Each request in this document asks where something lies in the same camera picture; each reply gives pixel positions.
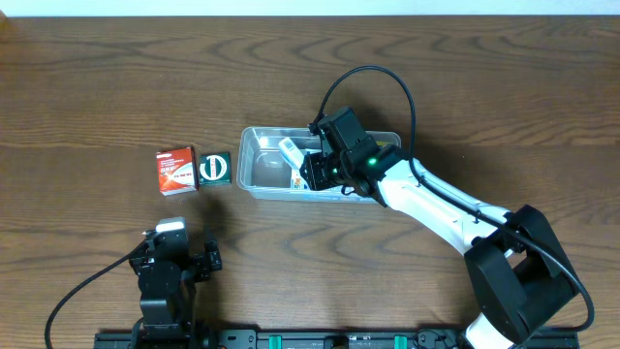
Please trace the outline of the large blue white box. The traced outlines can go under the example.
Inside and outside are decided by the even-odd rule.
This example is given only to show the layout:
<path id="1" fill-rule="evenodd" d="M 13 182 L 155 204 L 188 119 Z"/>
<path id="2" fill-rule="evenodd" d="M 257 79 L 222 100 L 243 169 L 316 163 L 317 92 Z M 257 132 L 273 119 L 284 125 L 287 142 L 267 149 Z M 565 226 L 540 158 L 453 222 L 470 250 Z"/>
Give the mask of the large blue white box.
<path id="1" fill-rule="evenodd" d="M 291 169 L 290 187 L 295 190 L 308 190 L 309 186 L 298 169 Z"/>

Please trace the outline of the slim white blue box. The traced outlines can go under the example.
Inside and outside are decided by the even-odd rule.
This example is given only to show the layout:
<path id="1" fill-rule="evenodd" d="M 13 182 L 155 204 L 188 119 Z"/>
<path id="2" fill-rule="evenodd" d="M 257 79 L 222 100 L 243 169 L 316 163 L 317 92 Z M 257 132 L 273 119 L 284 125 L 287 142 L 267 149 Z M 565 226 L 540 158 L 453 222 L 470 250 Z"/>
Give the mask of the slim white blue box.
<path id="1" fill-rule="evenodd" d="M 278 143 L 278 148 L 284 161 L 295 170 L 300 170 L 304 163 L 304 153 L 296 146 L 291 138 L 284 138 Z"/>

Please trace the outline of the red orange small box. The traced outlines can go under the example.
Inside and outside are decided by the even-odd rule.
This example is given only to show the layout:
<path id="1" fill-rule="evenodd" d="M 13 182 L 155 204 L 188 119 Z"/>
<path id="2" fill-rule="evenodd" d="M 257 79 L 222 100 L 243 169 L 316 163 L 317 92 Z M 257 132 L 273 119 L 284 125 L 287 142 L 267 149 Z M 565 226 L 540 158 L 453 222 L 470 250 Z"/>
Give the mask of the red orange small box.
<path id="1" fill-rule="evenodd" d="M 194 150 L 183 147 L 156 154 L 159 190 L 164 196 L 198 190 Z"/>

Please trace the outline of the dark green small box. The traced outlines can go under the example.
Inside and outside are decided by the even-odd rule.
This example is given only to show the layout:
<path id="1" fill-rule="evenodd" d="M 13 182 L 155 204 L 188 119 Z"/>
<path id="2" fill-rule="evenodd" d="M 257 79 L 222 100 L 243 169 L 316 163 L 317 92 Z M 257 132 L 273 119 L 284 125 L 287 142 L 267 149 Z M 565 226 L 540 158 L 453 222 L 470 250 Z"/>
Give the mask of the dark green small box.
<path id="1" fill-rule="evenodd" d="M 230 154 L 222 152 L 201 155 L 198 172 L 200 186 L 230 185 L 232 182 Z"/>

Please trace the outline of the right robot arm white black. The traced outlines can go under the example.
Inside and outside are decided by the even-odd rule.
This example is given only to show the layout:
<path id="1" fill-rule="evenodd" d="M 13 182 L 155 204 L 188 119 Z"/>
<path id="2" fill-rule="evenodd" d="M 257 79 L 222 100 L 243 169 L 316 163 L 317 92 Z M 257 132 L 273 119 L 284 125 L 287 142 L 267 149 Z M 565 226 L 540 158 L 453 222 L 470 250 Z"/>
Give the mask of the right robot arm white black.
<path id="1" fill-rule="evenodd" d="M 320 151 L 301 174 L 314 191 L 341 187 L 400 211 L 464 258 L 480 315 L 462 335 L 469 348 L 515 348 L 584 292 L 548 220 L 481 202 L 429 173 L 400 146 L 380 145 L 352 109 L 309 126 Z"/>

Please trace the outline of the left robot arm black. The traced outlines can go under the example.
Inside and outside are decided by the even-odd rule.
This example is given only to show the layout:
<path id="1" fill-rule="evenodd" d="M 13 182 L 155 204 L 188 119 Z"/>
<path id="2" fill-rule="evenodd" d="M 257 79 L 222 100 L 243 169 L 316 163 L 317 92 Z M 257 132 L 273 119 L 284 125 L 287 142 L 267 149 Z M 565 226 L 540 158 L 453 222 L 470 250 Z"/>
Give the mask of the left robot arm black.
<path id="1" fill-rule="evenodd" d="M 223 267 L 217 240 L 205 238 L 201 253 L 189 251 L 186 220 L 161 220 L 144 233 L 143 246 L 130 258 L 139 278 L 144 338 L 189 343 L 195 338 L 196 285 Z"/>

